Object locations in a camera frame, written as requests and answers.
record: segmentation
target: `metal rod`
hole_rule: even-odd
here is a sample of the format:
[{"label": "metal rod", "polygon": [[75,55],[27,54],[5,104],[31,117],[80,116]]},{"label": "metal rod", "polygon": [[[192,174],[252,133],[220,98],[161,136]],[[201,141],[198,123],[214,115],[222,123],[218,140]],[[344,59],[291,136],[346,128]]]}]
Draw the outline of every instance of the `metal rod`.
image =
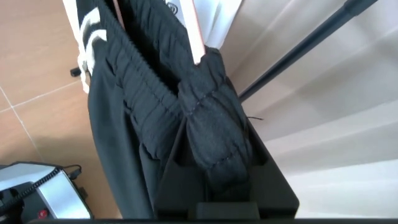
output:
[{"label": "metal rod", "polygon": [[265,84],[281,74],[286,68],[291,66],[307,52],[312,50],[320,42],[325,40],[330,34],[346,24],[350,19],[358,16],[377,0],[348,0],[331,15],[325,22],[319,25],[303,41],[296,45],[290,52],[283,56],[275,65],[261,75],[254,83],[245,89],[239,96],[241,102],[255,94]]}]

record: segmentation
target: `white curtain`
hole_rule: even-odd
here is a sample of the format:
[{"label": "white curtain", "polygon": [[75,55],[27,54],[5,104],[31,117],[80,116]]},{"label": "white curtain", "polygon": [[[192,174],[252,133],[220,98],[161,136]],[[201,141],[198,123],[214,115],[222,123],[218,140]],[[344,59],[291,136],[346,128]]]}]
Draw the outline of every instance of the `white curtain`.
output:
[{"label": "white curtain", "polygon": [[[221,48],[238,93],[345,0],[244,0]],[[398,217],[398,1],[379,0],[243,103],[297,218]]]}]

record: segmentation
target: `black fabric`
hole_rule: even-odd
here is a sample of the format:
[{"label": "black fabric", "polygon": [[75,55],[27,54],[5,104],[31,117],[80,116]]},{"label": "black fabric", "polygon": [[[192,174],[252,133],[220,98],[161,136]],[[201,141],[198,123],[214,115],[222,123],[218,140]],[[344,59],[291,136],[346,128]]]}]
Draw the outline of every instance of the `black fabric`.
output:
[{"label": "black fabric", "polygon": [[95,146],[124,218],[153,218],[157,185],[183,117],[193,156],[216,200],[248,199],[246,116],[216,49],[199,66],[185,28],[162,0],[77,1],[80,24],[99,9],[88,107]]}]

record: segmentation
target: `hanger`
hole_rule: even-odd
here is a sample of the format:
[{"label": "hanger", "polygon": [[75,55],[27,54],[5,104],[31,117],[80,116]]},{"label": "hanger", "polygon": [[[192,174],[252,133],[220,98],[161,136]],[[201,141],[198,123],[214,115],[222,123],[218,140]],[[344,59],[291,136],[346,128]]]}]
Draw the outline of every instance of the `hanger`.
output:
[{"label": "hanger", "polygon": [[[118,21],[120,22],[122,28],[124,29],[124,23],[122,14],[120,11],[118,0],[113,0],[114,8]],[[191,46],[193,63],[198,65],[202,56],[206,54],[205,45],[203,43],[203,38],[201,36],[200,26],[198,22],[197,11],[193,0],[180,0],[182,15],[185,21],[185,26],[187,27],[189,44]]]}]

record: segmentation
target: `floor tile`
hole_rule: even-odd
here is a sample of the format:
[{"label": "floor tile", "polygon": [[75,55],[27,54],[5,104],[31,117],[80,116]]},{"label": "floor tile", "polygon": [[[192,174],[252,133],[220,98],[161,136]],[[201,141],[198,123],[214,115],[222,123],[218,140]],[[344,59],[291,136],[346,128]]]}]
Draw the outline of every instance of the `floor tile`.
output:
[{"label": "floor tile", "polygon": [[0,1],[0,85],[13,105],[75,79],[77,43],[62,1]]},{"label": "floor tile", "polygon": [[88,193],[87,204],[96,218],[115,218],[119,212],[98,159],[88,117],[87,95],[81,83],[15,107],[45,162],[80,164],[76,180]]},{"label": "floor tile", "polygon": [[17,161],[41,161],[13,110],[0,113],[0,142],[1,165]]},{"label": "floor tile", "polygon": [[6,97],[0,91],[0,111],[10,108],[10,104],[7,102]]}]

